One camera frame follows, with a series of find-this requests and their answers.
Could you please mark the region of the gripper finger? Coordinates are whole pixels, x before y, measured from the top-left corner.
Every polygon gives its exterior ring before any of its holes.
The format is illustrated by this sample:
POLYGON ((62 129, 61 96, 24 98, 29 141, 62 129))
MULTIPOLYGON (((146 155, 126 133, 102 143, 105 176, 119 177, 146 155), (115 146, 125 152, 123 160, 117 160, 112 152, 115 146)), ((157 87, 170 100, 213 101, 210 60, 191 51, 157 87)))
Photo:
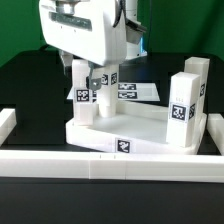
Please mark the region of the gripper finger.
POLYGON ((104 68, 93 62, 88 62, 88 67, 90 71, 86 77, 86 87, 90 90, 97 91, 101 88, 101 79, 104 68))
POLYGON ((69 77, 72 74, 73 55, 66 51, 60 50, 59 56, 63 65, 64 75, 69 77))

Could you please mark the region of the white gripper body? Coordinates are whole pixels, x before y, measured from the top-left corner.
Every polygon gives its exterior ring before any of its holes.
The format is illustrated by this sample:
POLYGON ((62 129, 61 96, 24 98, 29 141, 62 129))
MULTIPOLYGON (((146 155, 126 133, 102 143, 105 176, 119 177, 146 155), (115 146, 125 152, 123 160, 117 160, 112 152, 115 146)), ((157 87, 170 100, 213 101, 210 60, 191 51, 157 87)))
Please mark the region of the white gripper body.
POLYGON ((39 13, 47 44, 101 66, 126 58, 119 0, 40 0, 39 13))

